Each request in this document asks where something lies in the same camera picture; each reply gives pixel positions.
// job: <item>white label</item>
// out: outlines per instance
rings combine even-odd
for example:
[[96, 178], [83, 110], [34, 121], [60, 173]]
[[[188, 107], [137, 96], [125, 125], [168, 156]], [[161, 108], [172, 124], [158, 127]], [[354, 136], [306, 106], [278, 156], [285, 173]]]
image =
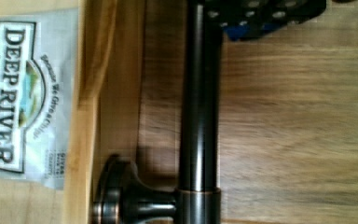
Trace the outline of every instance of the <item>white label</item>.
[[45, 87], [33, 60], [34, 22], [0, 21], [0, 169], [24, 171], [25, 136]]

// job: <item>chip bag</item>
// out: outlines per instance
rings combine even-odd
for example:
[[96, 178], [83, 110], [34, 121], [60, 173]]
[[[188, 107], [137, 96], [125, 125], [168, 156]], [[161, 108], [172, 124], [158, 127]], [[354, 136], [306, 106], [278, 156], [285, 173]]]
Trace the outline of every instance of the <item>chip bag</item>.
[[0, 18], [0, 177], [62, 189], [78, 9]]

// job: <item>towel bar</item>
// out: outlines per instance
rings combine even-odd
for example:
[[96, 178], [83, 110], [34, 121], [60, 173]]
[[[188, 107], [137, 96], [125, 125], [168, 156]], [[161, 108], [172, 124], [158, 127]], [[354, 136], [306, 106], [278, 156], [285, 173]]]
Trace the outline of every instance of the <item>towel bar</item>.
[[319, 16], [325, 0], [187, 0], [186, 74], [178, 186], [150, 189], [136, 166], [112, 156], [93, 205], [95, 224], [143, 223], [170, 217], [177, 224], [220, 223], [217, 187], [218, 90], [223, 33], [252, 40], [288, 23]]

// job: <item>oil-rubbed bronze towel bar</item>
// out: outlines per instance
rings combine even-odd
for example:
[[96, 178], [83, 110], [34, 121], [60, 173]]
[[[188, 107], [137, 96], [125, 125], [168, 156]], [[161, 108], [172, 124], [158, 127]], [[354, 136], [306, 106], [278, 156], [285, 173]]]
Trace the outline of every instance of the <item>oil-rubbed bronze towel bar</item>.
[[93, 223], [220, 223], [217, 123], [223, 33], [252, 40], [324, 12], [326, 0], [187, 0], [186, 75], [178, 185], [174, 192], [146, 187], [132, 162], [112, 157], [102, 173]]

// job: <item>metal rod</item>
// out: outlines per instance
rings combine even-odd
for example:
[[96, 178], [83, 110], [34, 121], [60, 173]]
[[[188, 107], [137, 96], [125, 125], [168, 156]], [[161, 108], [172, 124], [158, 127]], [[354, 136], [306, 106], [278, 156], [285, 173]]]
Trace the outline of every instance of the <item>metal rod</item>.
[[217, 124], [221, 28], [204, 2], [188, 0], [176, 224], [219, 224]]
[[207, 25], [205, 6], [188, 2], [179, 189], [216, 188], [218, 83], [222, 31]]

